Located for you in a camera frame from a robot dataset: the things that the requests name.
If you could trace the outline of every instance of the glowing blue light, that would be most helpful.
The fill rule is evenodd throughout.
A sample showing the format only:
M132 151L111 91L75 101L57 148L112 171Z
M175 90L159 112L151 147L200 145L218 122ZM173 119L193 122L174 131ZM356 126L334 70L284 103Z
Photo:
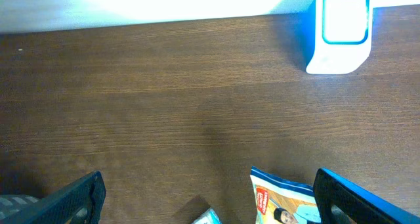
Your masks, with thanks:
M324 0L324 39L330 43L357 43L367 36L368 0Z

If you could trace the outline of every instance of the blue and white package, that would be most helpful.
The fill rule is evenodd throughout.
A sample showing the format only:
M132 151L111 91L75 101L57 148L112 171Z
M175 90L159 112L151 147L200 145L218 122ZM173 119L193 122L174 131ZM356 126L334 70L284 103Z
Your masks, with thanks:
M217 216L216 212L209 208L199 218L197 218L192 224L222 224Z
M251 168L255 203L256 224L321 223L310 185L288 181Z

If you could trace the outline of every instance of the wooden table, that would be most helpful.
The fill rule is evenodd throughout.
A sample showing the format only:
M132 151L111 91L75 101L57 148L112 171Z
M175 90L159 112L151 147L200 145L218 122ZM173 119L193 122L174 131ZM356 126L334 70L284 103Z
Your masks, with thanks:
M375 9L357 71L312 76L299 15L4 35L0 189L103 174L102 223L252 223L251 166L327 167L420 215L420 6Z

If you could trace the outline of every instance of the white cube device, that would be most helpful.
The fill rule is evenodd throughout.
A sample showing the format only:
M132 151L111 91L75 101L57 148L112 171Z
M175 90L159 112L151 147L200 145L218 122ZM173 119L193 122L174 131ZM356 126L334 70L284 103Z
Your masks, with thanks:
M315 0L314 54L309 74L347 74L369 56L372 42L370 0Z

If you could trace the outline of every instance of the blue strip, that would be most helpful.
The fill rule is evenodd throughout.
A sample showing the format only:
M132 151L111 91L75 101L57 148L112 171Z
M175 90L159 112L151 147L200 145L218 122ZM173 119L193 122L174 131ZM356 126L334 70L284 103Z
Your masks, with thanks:
M269 183L272 183L273 185L279 188L292 190L292 191L299 192L301 194L305 194L311 197L314 196L314 191L310 185L301 184L294 181L288 181L288 180L276 177L275 175L265 173L256 167L251 168L251 175L258 177L260 179L263 179Z

